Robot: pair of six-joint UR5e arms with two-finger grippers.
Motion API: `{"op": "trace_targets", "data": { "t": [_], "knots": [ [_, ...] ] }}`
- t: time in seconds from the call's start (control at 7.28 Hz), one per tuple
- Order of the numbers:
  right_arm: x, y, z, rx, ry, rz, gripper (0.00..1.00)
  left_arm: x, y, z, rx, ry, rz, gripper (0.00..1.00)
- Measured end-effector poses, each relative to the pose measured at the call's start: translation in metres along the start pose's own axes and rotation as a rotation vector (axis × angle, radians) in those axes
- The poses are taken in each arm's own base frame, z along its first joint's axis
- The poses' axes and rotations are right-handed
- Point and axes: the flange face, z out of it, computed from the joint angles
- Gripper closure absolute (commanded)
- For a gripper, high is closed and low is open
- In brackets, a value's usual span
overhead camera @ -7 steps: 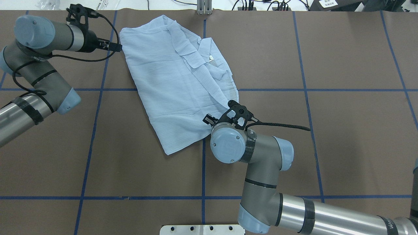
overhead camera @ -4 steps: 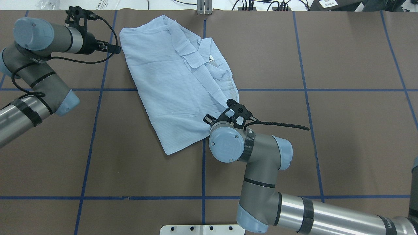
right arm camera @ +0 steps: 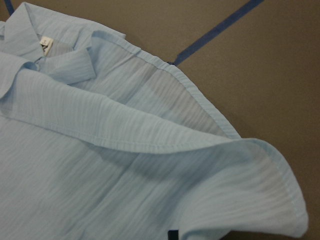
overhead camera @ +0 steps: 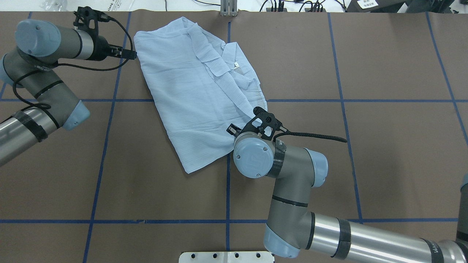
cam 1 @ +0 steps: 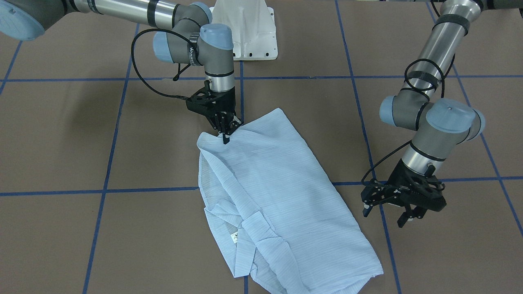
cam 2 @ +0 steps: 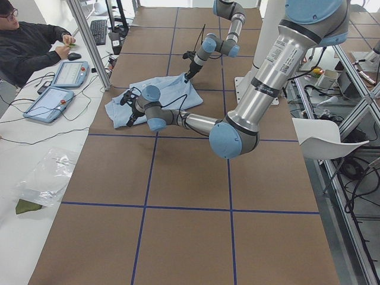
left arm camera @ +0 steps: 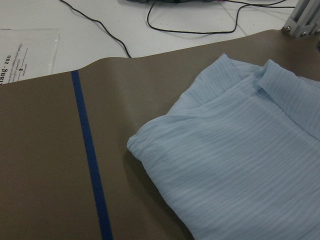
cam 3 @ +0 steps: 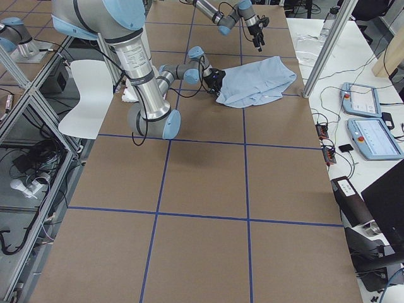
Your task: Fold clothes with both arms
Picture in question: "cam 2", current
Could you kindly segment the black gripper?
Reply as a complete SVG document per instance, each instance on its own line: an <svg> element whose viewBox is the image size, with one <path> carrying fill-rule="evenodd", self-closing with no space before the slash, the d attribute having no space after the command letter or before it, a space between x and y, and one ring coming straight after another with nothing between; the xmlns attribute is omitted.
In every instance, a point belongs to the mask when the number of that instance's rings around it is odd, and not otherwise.
<svg viewBox="0 0 380 285"><path fill-rule="evenodd" d="M197 73L200 72L204 65L204 61L197 55L195 51L187 51L182 55L183 59L190 59L191 63L189 71L185 74L185 82L189 82Z"/></svg>
<svg viewBox="0 0 380 285"><path fill-rule="evenodd" d="M128 127L133 126L133 124L138 118L143 117L145 115L143 108L138 104L139 97L140 96L133 93L133 91L128 90L120 100L121 106L127 104L132 110L132 115L129 117L129 120L126 123L126 126Z"/></svg>

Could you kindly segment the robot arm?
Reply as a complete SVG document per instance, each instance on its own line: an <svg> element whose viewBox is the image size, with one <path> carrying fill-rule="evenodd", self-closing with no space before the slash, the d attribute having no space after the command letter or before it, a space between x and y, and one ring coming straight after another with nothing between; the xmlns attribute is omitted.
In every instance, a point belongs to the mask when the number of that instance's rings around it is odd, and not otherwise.
<svg viewBox="0 0 380 285"><path fill-rule="evenodd" d="M214 33L208 33L202 40L198 50L188 50L183 54L183 59L190 59L189 71L184 75L184 82L190 81L200 72L204 64L214 52L221 56L234 58L238 55L240 47L238 40L242 27L246 21L243 7L233 1L214 1L214 15L230 21L229 31L225 39L221 39Z"/></svg>

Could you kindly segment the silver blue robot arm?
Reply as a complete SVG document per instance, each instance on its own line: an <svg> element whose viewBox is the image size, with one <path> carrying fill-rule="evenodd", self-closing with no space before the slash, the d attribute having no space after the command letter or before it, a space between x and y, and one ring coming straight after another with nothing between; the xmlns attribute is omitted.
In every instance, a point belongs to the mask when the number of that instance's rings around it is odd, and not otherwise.
<svg viewBox="0 0 380 285"><path fill-rule="evenodd" d="M159 101L160 90L148 85L139 95L128 91L121 99L121 104L132 110L127 126L133 126L143 116L154 132L169 125L191 129L207 136L211 149L224 159L252 151L258 145L260 120L306 52L343 43L349 14L349 1L286 1L278 23L278 37L237 106L223 119L165 109Z"/></svg>

